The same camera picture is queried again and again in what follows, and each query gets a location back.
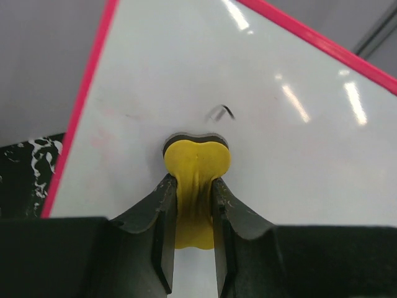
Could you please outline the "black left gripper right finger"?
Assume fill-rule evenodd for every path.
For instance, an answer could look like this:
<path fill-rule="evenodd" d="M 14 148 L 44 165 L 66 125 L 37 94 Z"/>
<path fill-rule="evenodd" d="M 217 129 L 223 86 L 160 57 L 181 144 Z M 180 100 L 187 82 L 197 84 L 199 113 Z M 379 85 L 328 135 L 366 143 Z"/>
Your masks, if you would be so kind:
<path fill-rule="evenodd" d="M 212 182 L 212 216 L 218 296 L 266 296 L 274 225 L 240 201 L 221 178 Z"/>

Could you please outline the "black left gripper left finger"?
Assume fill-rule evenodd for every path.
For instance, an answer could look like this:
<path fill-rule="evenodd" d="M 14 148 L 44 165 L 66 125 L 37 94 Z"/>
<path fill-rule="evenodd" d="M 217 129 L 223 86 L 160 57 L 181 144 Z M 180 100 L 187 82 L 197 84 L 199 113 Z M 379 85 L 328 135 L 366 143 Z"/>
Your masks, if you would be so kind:
<path fill-rule="evenodd" d="M 116 294 L 170 294 L 176 242 L 177 182 L 155 189 L 111 220 L 117 227 Z"/>

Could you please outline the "yellow whiteboard eraser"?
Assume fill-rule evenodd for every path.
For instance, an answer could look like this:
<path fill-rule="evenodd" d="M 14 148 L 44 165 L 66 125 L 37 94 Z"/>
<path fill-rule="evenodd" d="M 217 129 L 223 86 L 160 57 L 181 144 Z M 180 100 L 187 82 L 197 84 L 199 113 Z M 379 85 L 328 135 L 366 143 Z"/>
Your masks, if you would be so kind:
<path fill-rule="evenodd" d="M 227 141 L 216 133 L 175 133 L 163 146 L 167 172 L 176 179 L 175 248 L 214 248 L 211 188 L 230 168 Z"/>

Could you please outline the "pink framed whiteboard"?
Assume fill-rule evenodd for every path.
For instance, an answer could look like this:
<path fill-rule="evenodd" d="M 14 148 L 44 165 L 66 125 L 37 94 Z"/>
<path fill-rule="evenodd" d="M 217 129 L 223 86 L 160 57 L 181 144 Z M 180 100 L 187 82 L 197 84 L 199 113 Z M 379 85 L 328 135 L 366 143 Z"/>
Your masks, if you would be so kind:
<path fill-rule="evenodd" d="M 273 223 L 264 297 L 396 296 L 396 80 L 264 1 L 108 1 L 42 217 L 112 219 L 216 133 Z"/>

